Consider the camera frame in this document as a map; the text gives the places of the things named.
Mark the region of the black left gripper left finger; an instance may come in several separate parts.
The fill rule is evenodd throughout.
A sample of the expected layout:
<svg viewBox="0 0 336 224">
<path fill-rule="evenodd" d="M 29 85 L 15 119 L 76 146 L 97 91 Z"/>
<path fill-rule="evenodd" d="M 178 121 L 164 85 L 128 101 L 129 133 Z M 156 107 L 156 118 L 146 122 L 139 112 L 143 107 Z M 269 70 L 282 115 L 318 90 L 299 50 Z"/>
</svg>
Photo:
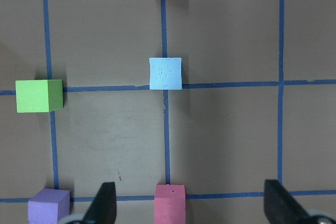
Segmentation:
<svg viewBox="0 0 336 224">
<path fill-rule="evenodd" d="M 82 219 L 83 223 L 115 223 L 117 218 L 115 188 L 114 182 L 105 182 L 101 185 Z"/>
</svg>

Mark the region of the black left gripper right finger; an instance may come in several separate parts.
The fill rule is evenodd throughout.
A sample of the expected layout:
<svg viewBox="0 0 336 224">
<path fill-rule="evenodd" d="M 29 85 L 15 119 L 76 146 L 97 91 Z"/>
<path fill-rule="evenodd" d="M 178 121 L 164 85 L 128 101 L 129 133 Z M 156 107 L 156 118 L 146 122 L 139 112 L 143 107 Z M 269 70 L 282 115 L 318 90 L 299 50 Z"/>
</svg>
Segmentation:
<svg viewBox="0 0 336 224">
<path fill-rule="evenodd" d="M 264 213 L 271 224 L 309 223 L 310 215 L 275 179 L 264 182 Z"/>
</svg>

